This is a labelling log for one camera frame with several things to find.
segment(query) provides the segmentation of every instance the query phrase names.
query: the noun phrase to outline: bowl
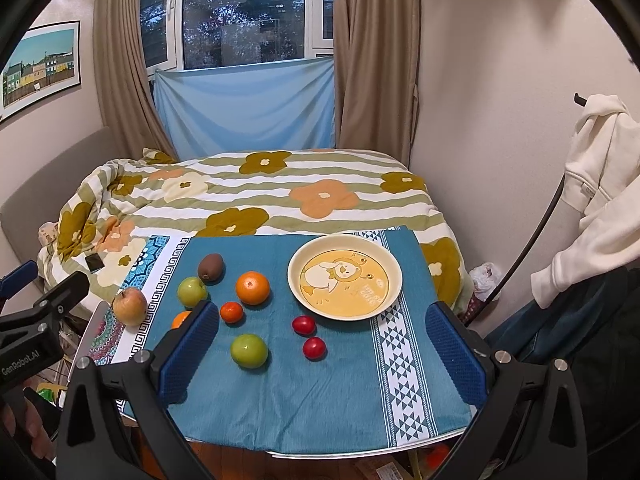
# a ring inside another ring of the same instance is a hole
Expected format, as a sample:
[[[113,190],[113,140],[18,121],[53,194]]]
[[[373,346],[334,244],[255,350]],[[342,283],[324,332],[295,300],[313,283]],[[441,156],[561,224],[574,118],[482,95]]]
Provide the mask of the bowl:
[[[398,298],[402,271],[384,247],[356,235],[327,235],[300,247],[287,279],[293,295],[319,316],[358,321]]]

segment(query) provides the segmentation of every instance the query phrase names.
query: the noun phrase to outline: framed picture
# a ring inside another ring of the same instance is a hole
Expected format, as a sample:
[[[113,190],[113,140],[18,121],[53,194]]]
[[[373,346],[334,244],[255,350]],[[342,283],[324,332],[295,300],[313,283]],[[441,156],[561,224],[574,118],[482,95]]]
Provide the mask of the framed picture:
[[[80,22],[30,28],[2,68],[0,121],[80,84]]]

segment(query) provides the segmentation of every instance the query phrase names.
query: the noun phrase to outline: striped bedspread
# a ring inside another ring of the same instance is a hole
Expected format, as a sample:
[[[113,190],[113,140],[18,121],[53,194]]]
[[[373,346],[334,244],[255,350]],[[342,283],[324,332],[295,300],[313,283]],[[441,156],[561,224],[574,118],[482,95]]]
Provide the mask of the striped bedspread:
[[[58,238],[38,266],[53,286],[97,252],[85,316],[116,295],[152,235],[330,234],[405,225],[424,254],[438,297],[466,309],[472,283],[455,237],[421,177],[361,150],[222,153],[174,162],[145,150],[84,179],[60,213]]]

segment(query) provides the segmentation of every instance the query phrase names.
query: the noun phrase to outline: wall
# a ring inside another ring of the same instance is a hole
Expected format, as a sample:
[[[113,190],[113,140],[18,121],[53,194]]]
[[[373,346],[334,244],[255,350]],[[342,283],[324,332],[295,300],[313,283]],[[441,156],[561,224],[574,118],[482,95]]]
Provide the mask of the wall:
[[[507,270],[534,231],[580,116],[574,92],[617,94],[640,120],[638,70],[588,0],[422,0],[419,91],[411,170],[467,269]],[[572,243],[578,219],[559,203],[481,333],[530,300],[530,274]]]
[[[44,99],[0,123],[0,203],[44,164],[102,127],[95,89],[93,18],[94,0],[52,0],[34,22],[34,25],[45,25],[80,20],[82,84]],[[0,231],[0,276],[18,265]],[[7,303],[4,314],[31,306],[39,296],[36,286],[30,285]]]

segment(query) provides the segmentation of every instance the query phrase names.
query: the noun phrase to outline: kiwi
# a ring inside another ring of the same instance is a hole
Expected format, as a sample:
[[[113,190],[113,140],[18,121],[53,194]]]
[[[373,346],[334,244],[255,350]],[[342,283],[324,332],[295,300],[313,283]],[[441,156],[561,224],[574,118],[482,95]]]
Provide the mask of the kiwi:
[[[225,270],[225,262],[218,253],[207,254],[198,265],[198,277],[205,283],[215,282]]]

